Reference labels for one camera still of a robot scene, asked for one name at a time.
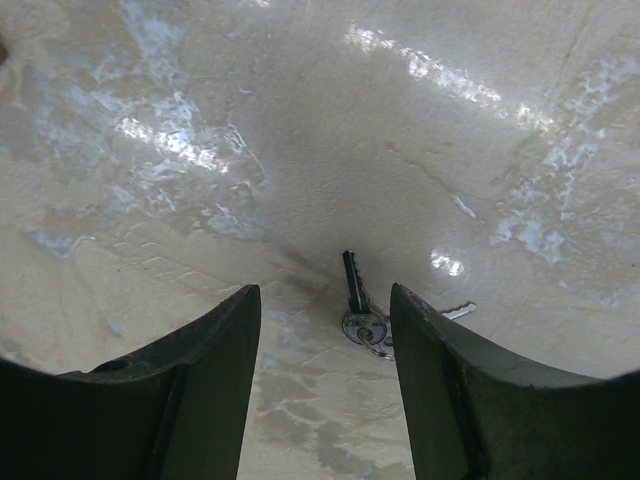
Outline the silver key bunch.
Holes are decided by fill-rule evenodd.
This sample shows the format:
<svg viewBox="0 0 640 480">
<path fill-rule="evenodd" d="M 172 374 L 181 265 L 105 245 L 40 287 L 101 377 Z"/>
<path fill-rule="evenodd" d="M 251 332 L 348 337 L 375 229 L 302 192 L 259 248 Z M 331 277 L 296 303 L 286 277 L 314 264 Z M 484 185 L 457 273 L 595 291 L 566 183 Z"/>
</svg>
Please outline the silver key bunch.
<svg viewBox="0 0 640 480">
<path fill-rule="evenodd" d="M 345 250 L 342 260 L 349 289 L 349 310 L 342 320 L 343 333 L 376 357 L 396 361 L 390 317 L 373 306 L 363 287 L 354 252 Z"/>
</svg>

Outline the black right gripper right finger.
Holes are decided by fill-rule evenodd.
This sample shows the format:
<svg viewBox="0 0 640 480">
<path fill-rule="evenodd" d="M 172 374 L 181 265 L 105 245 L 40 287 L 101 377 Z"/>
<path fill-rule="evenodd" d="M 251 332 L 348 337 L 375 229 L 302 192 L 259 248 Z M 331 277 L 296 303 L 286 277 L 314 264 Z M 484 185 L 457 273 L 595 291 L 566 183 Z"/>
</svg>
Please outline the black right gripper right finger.
<svg viewBox="0 0 640 480">
<path fill-rule="evenodd" d="M 419 479 L 635 479 L 639 375 L 596 379 L 516 354 L 391 291 Z"/>
</svg>

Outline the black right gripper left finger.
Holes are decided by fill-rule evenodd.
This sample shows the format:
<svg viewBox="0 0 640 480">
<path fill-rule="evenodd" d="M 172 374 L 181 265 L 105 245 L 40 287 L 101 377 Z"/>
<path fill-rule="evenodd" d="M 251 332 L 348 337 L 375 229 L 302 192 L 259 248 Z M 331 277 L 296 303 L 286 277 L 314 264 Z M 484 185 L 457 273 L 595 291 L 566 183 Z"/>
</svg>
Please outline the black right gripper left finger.
<svg viewBox="0 0 640 480">
<path fill-rule="evenodd" d="M 247 285 L 90 372 L 1 363 L 5 479 L 233 479 L 261 330 Z"/>
</svg>

